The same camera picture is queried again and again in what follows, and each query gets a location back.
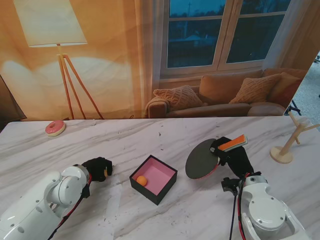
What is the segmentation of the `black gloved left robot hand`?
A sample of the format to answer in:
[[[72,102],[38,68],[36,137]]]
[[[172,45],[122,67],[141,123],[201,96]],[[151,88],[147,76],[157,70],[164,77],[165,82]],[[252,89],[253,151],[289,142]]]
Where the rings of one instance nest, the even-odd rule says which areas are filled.
[[[84,162],[82,166],[87,169],[93,182],[104,182],[113,173],[112,161],[104,157],[90,159]]]

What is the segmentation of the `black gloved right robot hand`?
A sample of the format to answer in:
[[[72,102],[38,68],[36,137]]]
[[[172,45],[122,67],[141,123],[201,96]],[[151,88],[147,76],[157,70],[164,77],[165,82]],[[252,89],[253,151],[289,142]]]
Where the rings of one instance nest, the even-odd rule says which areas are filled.
[[[212,142],[210,148],[213,148],[213,151],[211,153],[218,157],[218,165],[224,166],[227,164],[238,178],[242,178],[248,173],[253,173],[254,169],[243,146],[238,146],[228,151],[219,149],[220,146],[231,141],[231,139],[223,136]]]

